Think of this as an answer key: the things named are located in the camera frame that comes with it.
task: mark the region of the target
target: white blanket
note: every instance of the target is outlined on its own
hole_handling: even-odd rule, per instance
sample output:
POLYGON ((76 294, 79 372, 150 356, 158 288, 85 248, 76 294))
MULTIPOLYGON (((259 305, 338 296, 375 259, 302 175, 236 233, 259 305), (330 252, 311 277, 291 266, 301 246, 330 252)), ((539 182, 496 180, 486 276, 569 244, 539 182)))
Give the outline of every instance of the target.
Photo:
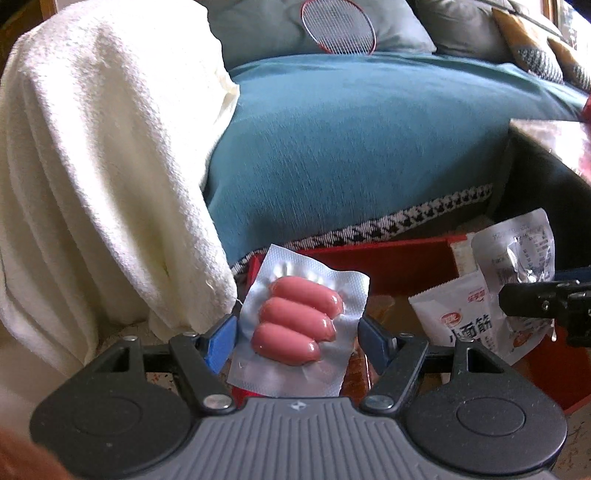
POLYGON ((236 284, 203 200, 238 100, 193 0, 87 0, 0 85, 0 316, 70 375, 109 324, 207 330, 236 284))

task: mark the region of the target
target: pink sausage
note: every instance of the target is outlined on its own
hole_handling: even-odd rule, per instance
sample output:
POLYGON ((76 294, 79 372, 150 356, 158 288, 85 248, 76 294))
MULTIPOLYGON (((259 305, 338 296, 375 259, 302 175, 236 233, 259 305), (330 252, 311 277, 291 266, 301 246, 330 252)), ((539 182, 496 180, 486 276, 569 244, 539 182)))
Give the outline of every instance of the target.
POLYGON ((259 320, 284 326, 316 342, 332 342, 336 337, 335 326, 324 313, 281 297, 271 297, 262 304, 259 320))
POLYGON ((259 355, 293 367, 320 360, 318 343, 274 323, 261 323, 256 327, 251 345, 259 355))
POLYGON ((343 313, 343 299, 337 292, 305 278, 281 277, 269 286, 269 290, 273 297, 303 303, 327 314, 330 319, 343 313))

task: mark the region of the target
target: red logo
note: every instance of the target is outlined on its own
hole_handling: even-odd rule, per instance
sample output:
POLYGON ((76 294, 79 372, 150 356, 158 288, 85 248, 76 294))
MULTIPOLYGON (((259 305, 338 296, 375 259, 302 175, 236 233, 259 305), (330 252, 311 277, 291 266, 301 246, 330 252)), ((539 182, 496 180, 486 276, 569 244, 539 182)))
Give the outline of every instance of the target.
POLYGON ((441 317, 441 322, 444 325, 447 325, 449 328, 454 328, 462 321, 462 315, 458 312, 453 313, 446 313, 443 317, 441 317))
POLYGON ((522 345, 525 345, 527 340, 529 340, 533 334, 534 333, 531 330, 519 332, 517 335, 515 335, 515 338, 513 339, 513 348, 518 348, 522 345))
POLYGON ((484 288, 482 290, 476 290, 468 295, 468 303, 473 301, 482 301, 484 300, 484 288))

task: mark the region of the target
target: red racket frame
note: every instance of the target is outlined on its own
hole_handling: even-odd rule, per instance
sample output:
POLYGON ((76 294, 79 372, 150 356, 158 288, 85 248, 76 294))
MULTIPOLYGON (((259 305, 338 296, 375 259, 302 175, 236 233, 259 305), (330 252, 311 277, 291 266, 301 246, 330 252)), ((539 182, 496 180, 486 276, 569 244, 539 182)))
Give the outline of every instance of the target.
MULTIPOLYGON (((330 51, 330 50, 329 50, 327 47, 325 47, 325 46, 324 46, 322 43, 320 43, 318 40, 316 40, 316 37, 315 37, 314 35, 312 35, 312 33, 310 32, 310 30, 309 30, 309 29, 308 29, 308 27, 306 26, 306 21, 304 20, 304 10, 306 9, 306 6, 307 6, 308 4, 310 4, 310 3, 312 3, 312 2, 316 2, 316 1, 318 1, 318 0, 306 0, 306 1, 305 1, 303 4, 301 4, 301 8, 300 8, 300 19, 301 19, 301 22, 303 23, 303 25, 304 25, 304 29, 306 30, 306 32, 308 33, 308 35, 312 37, 312 40, 314 40, 314 41, 316 42, 316 44, 317 44, 317 45, 318 45, 318 46, 319 46, 319 47, 320 47, 320 48, 321 48, 321 49, 322 49, 324 52, 326 52, 326 53, 330 53, 330 54, 332 54, 332 55, 338 55, 337 53, 335 53, 335 52, 333 52, 333 51, 330 51)), ((373 44, 373 46, 372 46, 372 49, 371 49, 369 52, 367 52, 367 55, 371 55, 371 54, 372 54, 372 53, 375 51, 375 49, 377 48, 377 46, 378 46, 378 39, 377 39, 377 37, 376 37, 376 35, 375 35, 375 29, 374 29, 374 25, 373 25, 373 23, 371 23, 371 20, 369 19, 369 17, 367 16, 367 14, 366 14, 366 13, 363 11, 363 9, 362 9, 362 8, 361 8, 359 5, 357 5, 355 2, 352 2, 351 0, 342 0, 342 1, 344 1, 344 2, 347 2, 347 3, 351 4, 351 5, 353 5, 353 6, 354 6, 354 7, 355 7, 357 10, 359 10, 359 12, 361 12, 361 14, 362 14, 362 15, 365 17, 365 19, 367 20, 367 22, 368 22, 369 26, 371 27, 371 32, 372 32, 372 35, 374 36, 374 44, 373 44)))

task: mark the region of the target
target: gray pillow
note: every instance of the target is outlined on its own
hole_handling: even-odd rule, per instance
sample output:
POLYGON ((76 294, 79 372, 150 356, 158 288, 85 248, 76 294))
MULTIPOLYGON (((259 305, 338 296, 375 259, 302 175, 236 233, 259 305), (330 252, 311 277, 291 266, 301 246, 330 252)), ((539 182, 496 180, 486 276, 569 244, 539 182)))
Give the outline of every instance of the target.
POLYGON ((419 19, 437 46, 437 52, 512 62, 513 56, 492 18, 492 7, 513 11, 508 0, 415 0, 419 19))
MULTIPOLYGON (((300 19, 303 0, 200 0, 227 69, 249 61, 322 53, 300 19)), ((355 0, 371 19, 378 51, 432 53, 435 45, 406 0, 355 0)))

